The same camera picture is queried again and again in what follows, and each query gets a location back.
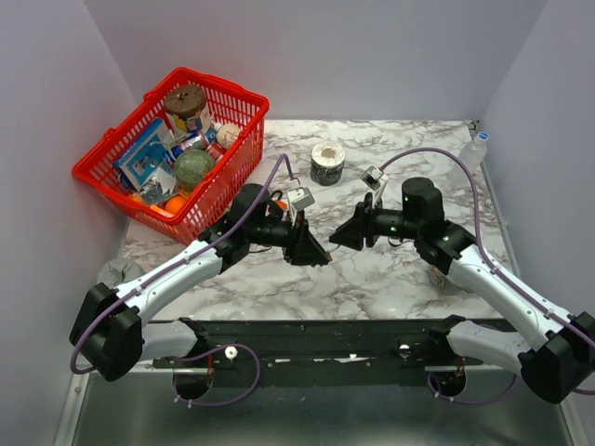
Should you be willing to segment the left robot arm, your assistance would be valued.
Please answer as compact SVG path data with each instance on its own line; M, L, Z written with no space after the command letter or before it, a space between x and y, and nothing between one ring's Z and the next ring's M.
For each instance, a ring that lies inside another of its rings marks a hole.
M164 326L150 321L194 286L243 260L252 245L279 247L292 266L325 266L331 256L310 232L305 210L314 203L309 189L286 194L282 209L259 184L242 186L231 208L182 252L129 282L90 288L79 309L69 340L106 381L127 374L140 361L176 357L183 365L199 365L207 335L198 323L181 318Z

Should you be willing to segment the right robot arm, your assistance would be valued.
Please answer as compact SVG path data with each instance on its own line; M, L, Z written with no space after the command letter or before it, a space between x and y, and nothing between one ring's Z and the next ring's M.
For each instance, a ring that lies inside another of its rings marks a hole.
M430 357L446 364L468 357L519 376L542 400L557 404L594 372L594 319L573 317L482 252L478 239L444 216L442 193L424 177L402 185L403 207L385 209L372 193L357 203L331 243L361 251L380 237L411 241L418 255L451 283L480 296L512 326L509 333L450 316L428 341Z

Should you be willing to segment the orange black padlock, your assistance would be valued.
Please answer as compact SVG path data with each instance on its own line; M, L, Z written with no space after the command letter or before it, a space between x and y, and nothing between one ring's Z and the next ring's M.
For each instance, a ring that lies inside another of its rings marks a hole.
M284 193L281 190L274 190L271 193L271 199L281 209L282 212L287 210L287 203L284 200Z

